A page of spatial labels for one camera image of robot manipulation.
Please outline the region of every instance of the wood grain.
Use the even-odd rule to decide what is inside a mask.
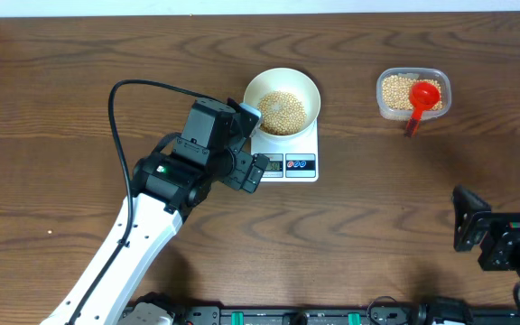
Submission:
[[[215,185],[135,297],[513,305],[514,274],[481,272],[478,249],[454,253],[450,193],[463,183],[496,210],[520,209],[520,14],[0,19],[0,323],[45,318],[111,228],[125,196],[113,84],[154,79],[240,100],[280,66],[320,88],[320,179],[254,195]],[[412,141],[376,104],[376,79],[401,66],[452,82],[450,112]],[[191,101],[122,88],[127,160],[181,130]]]

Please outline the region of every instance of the white bowl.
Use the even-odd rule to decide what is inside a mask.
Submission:
[[[288,68],[266,70],[257,75],[246,88],[244,102],[252,107],[258,107],[260,99],[273,91],[292,93],[302,102],[306,112],[306,121],[300,132],[293,135],[271,135],[258,129],[258,133],[270,140],[287,141],[303,135],[311,130],[320,112],[320,92],[314,82],[305,74]]]

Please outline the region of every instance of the white wall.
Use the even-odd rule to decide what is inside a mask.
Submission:
[[[0,17],[520,11],[520,0],[0,0]]]

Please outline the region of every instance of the green terminal connector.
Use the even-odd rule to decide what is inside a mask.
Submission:
[[[244,313],[240,311],[232,312],[232,325],[244,325]]]
[[[348,325],[360,325],[360,314],[350,313],[348,315]]]

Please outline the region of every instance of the scale display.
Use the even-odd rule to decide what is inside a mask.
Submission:
[[[270,159],[261,181],[318,180],[316,122],[308,134],[291,141],[271,141],[256,134],[252,137],[252,153],[262,153]]]

